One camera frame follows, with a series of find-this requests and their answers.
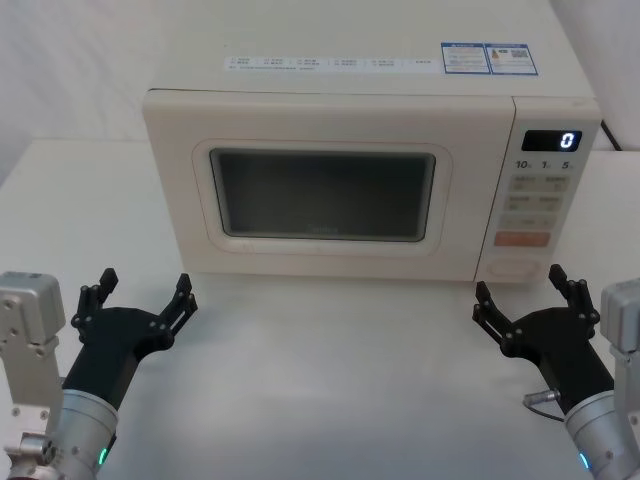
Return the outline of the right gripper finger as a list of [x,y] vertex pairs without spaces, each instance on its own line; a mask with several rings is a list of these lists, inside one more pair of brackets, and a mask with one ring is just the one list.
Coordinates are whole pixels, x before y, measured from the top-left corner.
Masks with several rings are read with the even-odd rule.
[[584,328],[586,338],[592,339],[595,336],[595,326],[599,323],[599,313],[593,305],[587,281],[569,279],[559,264],[551,265],[548,278],[565,299],[579,326]]
[[484,281],[476,284],[475,298],[472,320],[498,344],[504,356],[516,356],[519,353],[516,324],[498,309]]

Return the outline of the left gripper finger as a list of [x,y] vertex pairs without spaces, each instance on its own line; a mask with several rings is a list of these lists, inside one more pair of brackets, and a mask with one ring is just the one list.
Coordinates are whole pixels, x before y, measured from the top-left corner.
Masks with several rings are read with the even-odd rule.
[[78,331],[79,340],[84,343],[89,326],[95,315],[103,308],[107,298],[113,293],[118,276],[114,268],[106,268],[97,284],[80,288],[76,313],[71,318],[71,326]]
[[176,335],[198,310],[192,291],[190,276],[182,273],[172,299],[164,310],[149,324],[151,338],[156,346],[172,346]]

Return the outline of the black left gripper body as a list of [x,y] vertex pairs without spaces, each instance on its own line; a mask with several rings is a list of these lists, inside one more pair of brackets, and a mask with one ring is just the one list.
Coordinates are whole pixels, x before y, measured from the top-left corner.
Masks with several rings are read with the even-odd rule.
[[160,316],[140,309],[98,311],[77,326],[82,348],[63,382],[65,390],[88,393],[119,409],[140,362],[173,346]]

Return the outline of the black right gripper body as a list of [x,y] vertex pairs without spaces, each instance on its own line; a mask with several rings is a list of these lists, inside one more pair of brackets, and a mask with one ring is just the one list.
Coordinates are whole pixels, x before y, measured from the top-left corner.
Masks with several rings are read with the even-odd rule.
[[535,311],[513,322],[505,334],[505,355],[534,364],[557,403],[568,413],[582,401],[609,392],[614,380],[590,340],[600,315],[567,307]]

